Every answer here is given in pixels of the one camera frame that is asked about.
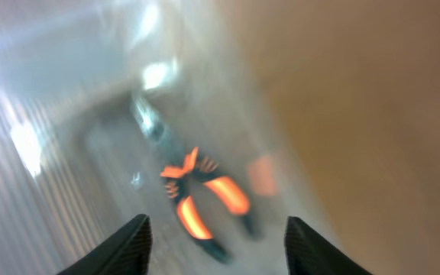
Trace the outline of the orange black needle-nose pliers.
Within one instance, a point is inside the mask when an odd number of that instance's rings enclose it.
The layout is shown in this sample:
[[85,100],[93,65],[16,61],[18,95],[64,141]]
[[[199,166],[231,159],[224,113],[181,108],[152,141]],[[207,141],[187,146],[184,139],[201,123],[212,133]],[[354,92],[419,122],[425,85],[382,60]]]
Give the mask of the orange black needle-nose pliers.
[[218,161],[199,146],[186,143],[146,99],[134,99],[131,110],[160,163],[159,177],[181,227],[210,257],[229,264],[231,252],[217,239],[199,210],[205,204],[199,190],[207,189],[215,195],[247,236],[256,239],[260,230],[251,196]]

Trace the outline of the clear plastic container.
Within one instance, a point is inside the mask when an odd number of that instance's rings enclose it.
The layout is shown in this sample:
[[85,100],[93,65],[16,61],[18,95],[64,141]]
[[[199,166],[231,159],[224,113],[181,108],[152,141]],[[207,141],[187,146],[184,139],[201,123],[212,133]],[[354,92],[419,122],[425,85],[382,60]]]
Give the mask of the clear plastic container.
[[[174,215],[137,98],[251,196],[256,239],[199,190],[229,264]],[[0,274],[59,273],[139,214],[150,274],[285,274],[289,216],[336,240],[216,2],[0,1]]]

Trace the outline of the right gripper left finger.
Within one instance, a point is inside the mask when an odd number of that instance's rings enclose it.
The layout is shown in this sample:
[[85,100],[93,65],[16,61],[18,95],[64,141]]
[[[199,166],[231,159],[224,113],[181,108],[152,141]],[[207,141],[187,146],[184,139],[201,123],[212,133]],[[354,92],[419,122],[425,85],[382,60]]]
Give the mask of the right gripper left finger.
[[139,214],[58,275],[147,275],[151,250],[150,217]]

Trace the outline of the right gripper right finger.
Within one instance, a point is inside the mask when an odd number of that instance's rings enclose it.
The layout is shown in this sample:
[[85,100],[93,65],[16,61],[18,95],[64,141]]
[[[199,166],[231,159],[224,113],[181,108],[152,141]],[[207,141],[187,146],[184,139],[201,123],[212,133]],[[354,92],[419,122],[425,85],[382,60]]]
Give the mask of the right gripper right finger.
[[289,275],[371,275],[296,216],[287,218],[284,246]]

